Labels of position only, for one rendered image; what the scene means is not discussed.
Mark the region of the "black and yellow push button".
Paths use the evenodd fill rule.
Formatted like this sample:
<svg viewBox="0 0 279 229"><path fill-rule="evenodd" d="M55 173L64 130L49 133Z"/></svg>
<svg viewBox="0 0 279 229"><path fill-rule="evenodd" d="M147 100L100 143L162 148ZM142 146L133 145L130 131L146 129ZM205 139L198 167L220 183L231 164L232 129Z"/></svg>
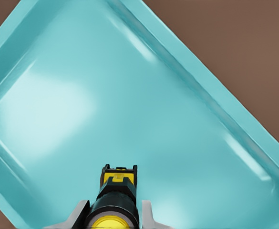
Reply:
<svg viewBox="0 0 279 229"><path fill-rule="evenodd" d="M102 168L100 190L85 217L88 229L139 229L136 206L137 165Z"/></svg>

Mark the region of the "pale blue-green tray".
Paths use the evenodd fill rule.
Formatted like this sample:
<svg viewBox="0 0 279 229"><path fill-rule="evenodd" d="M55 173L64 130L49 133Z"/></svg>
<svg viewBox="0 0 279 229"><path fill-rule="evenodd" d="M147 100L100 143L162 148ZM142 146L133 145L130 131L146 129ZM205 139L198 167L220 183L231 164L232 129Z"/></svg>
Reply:
<svg viewBox="0 0 279 229"><path fill-rule="evenodd" d="M141 0L21 0L0 27L0 210L65 221L102 167L175 229L279 229L279 143Z"/></svg>

